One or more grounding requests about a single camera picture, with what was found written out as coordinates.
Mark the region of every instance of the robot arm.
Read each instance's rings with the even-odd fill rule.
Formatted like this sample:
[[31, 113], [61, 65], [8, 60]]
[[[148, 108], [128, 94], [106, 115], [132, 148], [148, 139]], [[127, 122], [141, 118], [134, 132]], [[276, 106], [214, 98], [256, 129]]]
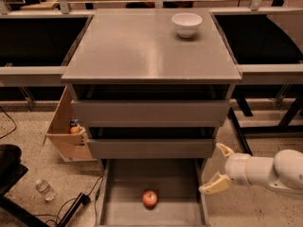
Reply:
[[199, 191], [213, 194], [230, 187], [232, 183], [261, 185], [289, 197], [303, 198], [303, 153], [282, 150], [271, 157], [253, 157], [235, 153], [231, 148], [216, 145], [226, 159], [225, 174], [217, 172]]

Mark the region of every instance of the concrete floor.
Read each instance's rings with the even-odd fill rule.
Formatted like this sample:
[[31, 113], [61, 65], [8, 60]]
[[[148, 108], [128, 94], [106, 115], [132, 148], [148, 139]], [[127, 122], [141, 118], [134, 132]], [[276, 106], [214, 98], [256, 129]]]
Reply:
[[[244, 118], [240, 111], [236, 111], [242, 125], [256, 125], [256, 122], [252, 121], [254, 119], [257, 119], [259, 125], [264, 122], [275, 125], [285, 113], [279, 110], [268, 111], [268, 105], [274, 107], [271, 101], [251, 103], [256, 106], [253, 119]], [[65, 162], [48, 139], [44, 143], [53, 113], [52, 110], [47, 112], [41, 106], [37, 106], [33, 112], [16, 112], [8, 109], [8, 114], [17, 124], [17, 130], [0, 140], [0, 144], [15, 144], [22, 149], [22, 163], [29, 169], [6, 196], [37, 216], [45, 214], [56, 216], [66, 201], [76, 198], [80, 192], [88, 194], [100, 176], [97, 162]], [[302, 121], [302, 117], [298, 115], [295, 122], [302, 123]], [[13, 124], [3, 113], [0, 113], [0, 122], [1, 135], [13, 128]], [[229, 119], [226, 119], [219, 130], [217, 141], [236, 152], [243, 152]], [[284, 148], [295, 148], [303, 152], [302, 138], [259, 138], [248, 139], [248, 142], [256, 156], [274, 156]], [[213, 157], [207, 161], [203, 181], [207, 182], [213, 173], [222, 168], [223, 157], [215, 150]], [[44, 201], [35, 190], [35, 181], [40, 178], [46, 179], [57, 191], [53, 201]], [[92, 201], [79, 208], [68, 226], [94, 226], [96, 220], [94, 198], [98, 186], [99, 182], [90, 195]], [[302, 226], [302, 201], [288, 199], [263, 187], [233, 185], [224, 192], [205, 196], [205, 200], [209, 223], [213, 227]], [[68, 207], [69, 204], [66, 204], [60, 217]], [[51, 216], [38, 216], [38, 218], [42, 221], [55, 219]], [[23, 227], [24, 224], [0, 209], [0, 226]]]

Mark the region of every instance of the cardboard box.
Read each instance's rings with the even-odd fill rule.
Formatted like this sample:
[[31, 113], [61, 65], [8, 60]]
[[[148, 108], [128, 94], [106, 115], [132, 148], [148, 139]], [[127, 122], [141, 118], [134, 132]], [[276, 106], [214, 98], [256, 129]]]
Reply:
[[60, 103], [51, 120], [46, 137], [51, 141], [66, 162], [92, 161], [87, 146], [87, 133], [82, 129], [78, 134], [70, 134], [70, 119], [76, 117], [71, 106], [71, 95], [65, 87]]

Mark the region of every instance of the clear bottle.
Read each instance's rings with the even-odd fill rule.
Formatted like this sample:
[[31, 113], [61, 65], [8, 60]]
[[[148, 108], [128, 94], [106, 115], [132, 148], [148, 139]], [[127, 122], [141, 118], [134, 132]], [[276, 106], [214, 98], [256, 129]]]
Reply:
[[55, 196], [55, 190], [50, 186], [50, 184], [46, 180], [37, 180], [36, 181], [36, 190], [44, 196], [46, 201], [52, 201]]

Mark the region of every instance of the white bowl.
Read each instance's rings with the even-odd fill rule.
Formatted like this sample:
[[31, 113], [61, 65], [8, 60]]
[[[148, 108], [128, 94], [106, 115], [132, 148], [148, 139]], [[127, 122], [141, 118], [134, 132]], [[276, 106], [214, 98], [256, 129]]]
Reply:
[[177, 13], [172, 16], [175, 32], [183, 37], [189, 38], [193, 36], [202, 23], [202, 18], [194, 13]]

